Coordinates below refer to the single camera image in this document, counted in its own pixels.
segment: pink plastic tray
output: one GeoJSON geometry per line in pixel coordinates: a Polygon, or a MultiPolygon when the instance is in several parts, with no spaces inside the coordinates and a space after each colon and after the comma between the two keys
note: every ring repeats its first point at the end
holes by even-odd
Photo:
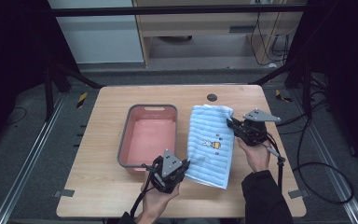
{"type": "Polygon", "coordinates": [[[144,171],[168,149],[175,154],[177,110],[173,105],[134,105],[130,108],[118,163],[130,173],[144,171]]]}

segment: black cable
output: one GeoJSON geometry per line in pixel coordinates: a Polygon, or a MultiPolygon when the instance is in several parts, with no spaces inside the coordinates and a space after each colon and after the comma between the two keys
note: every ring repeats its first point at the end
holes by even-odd
{"type": "Polygon", "coordinates": [[[282,57],[284,53],[287,53],[289,50],[286,49],[286,41],[287,39],[285,40],[285,47],[283,49],[275,49],[275,45],[277,43],[277,40],[278,40],[279,35],[275,35],[275,38],[274,38],[274,42],[272,42],[272,46],[271,46],[271,52],[273,55],[277,56],[277,57],[282,57]]]}
{"type": "Polygon", "coordinates": [[[322,108],[327,108],[327,107],[328,107],[328,103],[327,103],[326,100],[324,100],[324,102],[325,102],[326,106],[321,106],[321,107],[319,107],[319,108],[315,108],[315,109],[312,110],[312,111],[313,111],[313,112],[317,112],[318,110],[320,110],[320,109],[322,109],[322,108]]]}
{"type": "Polygon", "coordinates": [[[293,172],[294,171],[298,171],[298,174],[301,178],[301,181],[304,183],[304,185],[307,187],[307,189],[309,189],[313,194],[315,194],[317,197],[319,197],[320,199],[328,202],[328,203],[333,203],[333,204],[344,204],[344,203],[348,203],[352,200],[352,198],[354,197],[354,188],[353,188],[353,184],[351,183],[351,181],[348,179],[347,176],[345,176],[342,172],[340,172],[337,168],[329,165],[329,164],[326,164],[326,163],[323,163],[323,162],[306,162],[304,164],[300,164],[300,149],[301,149],[301,145],[302,145],[302,141],[304,139],[304,134],[305,134],[305,131],[307,129],[307,127],[310,125],[310,122],[311,122],[311,118],[308,118],[307,121],[306,121],[306,125],[304,126],[303,128],[303,132],[301,133],[301,136],[300,136],[300,141],[298,143],[298,148],[297,148],[297,155],[296,155],[296,158],[297,158],[297,167],[295,169],[293,169],[293,172]],[[327,199],[325,198],[324,196],[322,196],[321,194],[319,194],[316,190],[314,190],[313,188],[310,187],[310,185],[307,183],[307,181],[305,181],[305,178],[304,176],[302,175],[301,173],[301,168],[303,168],[304,166],[308,166],[308,165],[323,165],[323,166],[327,166],[329,167],[330,169],[333,169],[334,171],[336,171],[337,173],[339,173],[341,176],[343,176],[345,178],[345,181],[348,183],[350,189],[351,189],[351,195],[344,201],[333,201],[333,200],[330,200],[330,199],[327,199]]]}
{"type": "Polygon", "coordinates": [[[326,91],[327,88],[324,88],[324,87],[321,87],[320,85],[314,83],[314,82],[311,82],[310,83],[310,86],[314,89],[314,90],[320,90],[320,91],[326,91]]]}
{"type": "MultiPolygon", "coordinates": [[[[264,39],[263,39],[263,36],[261,35],[261,31],[260,31],[260,12],[257,13],[257,20],[255,22],[255,28],[254,30],[252,31],[252,34],[251,34],[251,49],[252,49],[252,52],[255,56],[255,49],[253,48],[253,36],[254,36],[254,33],[255,33],[255,29],[256,27],[258,27],[258,32],[260,33],[260,39],[261,39],[261,42],[263,44],[263,49],[264,49],[264,53],[266,54],[266,56],[270,59],[269,55],[267,54],[267,50],[266,50],[266,45],[264,43],[264,39]]],[[[278,62],[279,60],[274,60],[274,59],[270,59],[270,62],[269,63],[260,63],[258,60],[257,60],[257,57],[255,56],[255,60],[256,62],[258,63],[258,65],[268,65],[270,63],[276,63],[278,62]]]]}
{"type": "Polygon", "coordinates": [[[284,63],[286,63],[288,54],[289,54],[289,35],[286,35],[286,38],[284,41],[284,52],[283,52],[283,56],[282,56],[284,63]]]}
{"type": "Polygon", "coordinates": [[[148,191],[150,191],[150,189],[147,189],[147,188],[149,187],[151,176],[152,176],[152,172],[150,172],[149,176],[147,177],[144,190],[142,190],[142,192],[139,194],[138,198],[136,199],[135,203],[133,204],[133,207],[132,207],[131,212],[130,212],[131,218],[135,217],[135,211],[138,208],[139,203],[142,201],[142,199],[144,198],[145,194],[148,191]]]}
{"type": "Polygon", "coordinates": [[[320,81],[318,78],[310,76],[312,83],[320,90],[326,91],[327,85],[320,81]]]}
{"type": "Polygon", "coordinates": [[[267,139],[272,144],[272,146],[275,148],[276,152],[278,153],[278,187],[282,192],[282,179],[283,179],[283,166],[286,159],[281,156],[281,153],[278,149],[278,145],[275,142],[275,139],[272,137],[270,133],[267,133],[267,139]]]}
{"type": "MultiPolygon", "coordinates": [[[[314,109],[315,109],[318,105],[322,105],[322,104],[324,104],[324,103],[326,103],[325,100],[322,100],[321,102],[317,103],[316,105],[314,105],[314,106],[311,108],[312,111],[314,112],[314,111],[315,111],[314,109]]],[[[299,115],[299,116],[297,116],[297,117],[294,117],[294,118],[292,118],[292,119],[288,119],[288,120],[286,120],[286,121],[284,121],[284,122],[282,122],[282,123],[279,123],[279,124],[277,124],[276,126],[277,126],[277,127],[282,127],[282,126],[284,126],[284,125],[293,123],[293,122],[295,122],[295,121],[297,121],[297,120],[299,120],[299,119],[305,117],[306,115],[307,115],[306,113],[303,113],[303,114],[301,114],[301,115],[299,115]]]]}
{"type": "Polygon", "coordinates": [[[294,132],[290,132],[290,133],[279,133],[279,135],[285,135],[285,134],[293,134],[293,133],[301,133],[302,130],[299,131],[294,131],[294,132]]]}
{"type": "Polygon", "coordinates": [[[314,95],[316,95],[316,94],[322,94],[322,95],[325,96],[326,92],[325,92],[325,91],[315,91],[315,92],[313,92],[313,93],[310,95],[310,97],[312,97],[312,96],[314,96],[314,95]]]}
{"type": "Polygon", "coordinates": [[[292,60],[289,61],[288,64],[286,64],[283,67],[280,67],[268,75],[261,77],[257,81],[250,82],[249,84],[257,84],[257,85],[263,85],[266,82],[270,81],[271,79],[275,78],[276,76],[282,74],[283,72],[287,72],[288,70],[291,70],[293,66],[295,66],[297,63],[300,63],[301,60],[305,58],[305,56],[308,54],[307,52],[310,51],[309,47],[311,42],[314,40],[315,36],[320,31],[321,27],[325,24],[325,22],[329,19],[330,15],[333,13],[334,9],[336,8],[339,0],[336,0],[335,4],[331,7],[327,15],[322,19],[321,22],[317,25],[317,27],[313,30],[313,32],[308,35],[308,38],[306,39],[305,43],[299,47],[299,50],[295,53],[296,56],[291,57],[292,60]]]}
{"type": "Polygon", "coordinates": [[[12,125],[12,124],[18,123],[18,122],[22,121],[22,120],[25,118],[25,116],[27,116],[27,114],[28,114],[27,109],[25,109],[24,107],[16,106],[16,107],[14,107],[14,108],[15,108],[15,109],[21,109],[21,110],[23,110],[23,111],[24,111],[24,114],[22,115],[21,118],[15,120],[15,121],[12,121],[12,122],[10,122],[10,123],[6,123],[6,125],[12,125]]]}

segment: wooden table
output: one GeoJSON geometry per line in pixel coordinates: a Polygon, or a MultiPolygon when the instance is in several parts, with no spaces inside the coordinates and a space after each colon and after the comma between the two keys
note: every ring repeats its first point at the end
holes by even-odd
{"type": "MultiPolygon", "coordinates": [[[[130,175],[117,162],[117,151],[129,108],[137,104],[171,104],[178,110],[176,156],[186,158],[189,117],[193,105],[226,105],[234,118],[255,108],[269,112],[263,90],[252,85],[124,86],[102,88],[77,152],[65,189],[73,197],[60,199],[60,217],[121,217],[131,210],[140,193],[143,175],[130,175]],[[207,100],[214,93],[215,102],[207,100]]],[[[280,152],[286,158],[281,138],[273,122],[267,122],[280,152]]],[[[277,179],[276,158],[271,156],[270,170],[277,179]]],[[[306,208],[302,198],[290,199],[288,191],[297,184],[289,162],[283,168],[283,196],[294,217],[302,217],[306,208]]],[[[180,195],[172,200],[162,217],[244,217],[245,200],[241,181],[252,172],[244,152],[235,144],[227,189],[218,189],[184,180],[180,195]]],[[[137,214],[142,211],[142,204],[137,214]]]]}

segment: black metal frame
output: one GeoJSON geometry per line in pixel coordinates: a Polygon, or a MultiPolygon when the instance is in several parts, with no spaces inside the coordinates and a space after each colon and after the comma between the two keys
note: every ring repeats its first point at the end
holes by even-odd
{"type": "MultiPolygon", "coordinates": [[[[50,17],[88,17],[88,16],[125,16],[125,15],[162,15],[162,14],[195,14],[195,13],[256,13],[256,12],[298,12],[305,11],[307,9],[314,9],[322,7],[324,3],[320,5],[310,4],[293,4],[293,5],[221,5],[221,6],[172,6],[172,7],[98,7],[98,8],[61,8],[50,10],[24,10],[23,13],[28,16],[50,16],[50,17]]],[[[287,62],[284,66],[276,69],[265,77],[259,80],[249,83],[255,85],[263,85],[272,78],[290,70],[293,65],[299,63],[299,59],[295,58],[292,61],[287,62]]],[[[67,75],[77,78],[78,80],[89,83],[92,88],[101,88],[103,85],[97,84],[82,77],[77,72],[71,71],[65,68],[63,65],[55,66],[55,70],[61,70],[67,75]]],[[[45,74],[46,81],[46,100],[48,107],[47,119],[52,114],[52,90],[51,90],[51,69],[45,74]]],[[[306,85],[304,91],[308,91],[309,85],[306,85]]],[[[309,105],[309,99],[304,98],[304,105],[309,105]]]]}
{"type": "Polygon", "coordinates": [[[28,14],[54,17],[125,16],[195,13],[250,13],[250,12],[296,12],[304,11],[306,4],[293,5],[220,5],[220,6],[172,6],[172,7],[96,7],[29,10],[28,14]]]}

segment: blue striped towel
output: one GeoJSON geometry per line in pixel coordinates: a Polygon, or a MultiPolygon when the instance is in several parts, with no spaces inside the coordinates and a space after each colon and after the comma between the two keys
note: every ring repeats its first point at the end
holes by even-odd
{"type": "Polygon", "coordinates": [[[227,188],[234,148],[234,132],[227,126],[233,110],[224,105],[195,105],[190,116],[186,178],[227,188]]]}

